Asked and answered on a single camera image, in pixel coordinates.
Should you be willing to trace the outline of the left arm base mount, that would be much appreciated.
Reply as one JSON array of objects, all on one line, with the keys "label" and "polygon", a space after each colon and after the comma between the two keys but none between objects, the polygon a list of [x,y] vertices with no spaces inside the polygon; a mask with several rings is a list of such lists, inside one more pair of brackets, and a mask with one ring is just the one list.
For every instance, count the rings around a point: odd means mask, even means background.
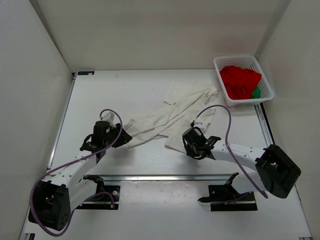
[{"label": "left arm base mount", "polygon": [[87,174],[69,190],[70,210],[117,210],[121,186],[99,175]]}]

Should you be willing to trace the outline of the white t shirt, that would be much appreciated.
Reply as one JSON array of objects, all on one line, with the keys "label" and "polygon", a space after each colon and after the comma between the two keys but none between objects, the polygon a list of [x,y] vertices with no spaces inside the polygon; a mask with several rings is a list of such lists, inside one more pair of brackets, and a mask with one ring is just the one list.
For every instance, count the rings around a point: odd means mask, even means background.
[{"label": "white t shirt", "polygon": [[128,147],[166,138],[165,147],[185,153],[182,134],[202,110],[215,103],[217,97],[218,89],[213,85],[174,81],[161,107],[149,113],[136,111],[124,126],[132,136]]}]

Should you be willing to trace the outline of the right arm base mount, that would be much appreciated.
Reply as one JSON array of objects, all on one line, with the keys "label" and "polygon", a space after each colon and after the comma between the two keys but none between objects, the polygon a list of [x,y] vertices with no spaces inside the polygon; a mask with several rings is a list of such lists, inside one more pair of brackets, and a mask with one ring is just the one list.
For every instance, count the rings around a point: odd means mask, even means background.
[{"label": "right arm base mount", "polygon": [[252,191],[238,193],[232,186],[238,175],[238,172],[233,173],[224,184],[209,185],[209,196],[201,197],[197,201],[202,204],[210,204],[211,212],[257,211],[254,193]]}]

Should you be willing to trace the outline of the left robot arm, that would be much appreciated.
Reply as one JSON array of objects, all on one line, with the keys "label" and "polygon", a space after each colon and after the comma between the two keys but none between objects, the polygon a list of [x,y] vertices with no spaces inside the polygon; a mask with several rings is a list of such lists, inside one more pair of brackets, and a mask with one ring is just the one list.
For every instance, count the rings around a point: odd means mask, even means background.
[{"label": "left robot arm", "polygon": [[105,191],[104,179],[89,174],[108,148],[118,148],[132,140],[120,123],[99,120],[79,149],[80,159],[73,164],[54,170],[52,177],[43,177],[32,188],[28,220],[57,232],[70,223],[74,210],[86,201],[107,198],[114,203],[112,195]]}]

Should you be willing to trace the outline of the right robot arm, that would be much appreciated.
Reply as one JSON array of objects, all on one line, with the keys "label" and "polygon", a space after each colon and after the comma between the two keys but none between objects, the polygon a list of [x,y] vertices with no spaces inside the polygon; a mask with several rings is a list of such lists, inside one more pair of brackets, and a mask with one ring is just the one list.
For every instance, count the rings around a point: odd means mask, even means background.
[{"label": "right robot arm", "polygon": [[275,197],[288,197],[301,175],[300,168],[278,145],[266,148],[226,143],[217,136],[206,138],[198,127],[190,127],[182,134],[186,155],[202,160],[226,161],[237,164],[242,170],[247,167],[253,172],[248,176],[264,192]]}]

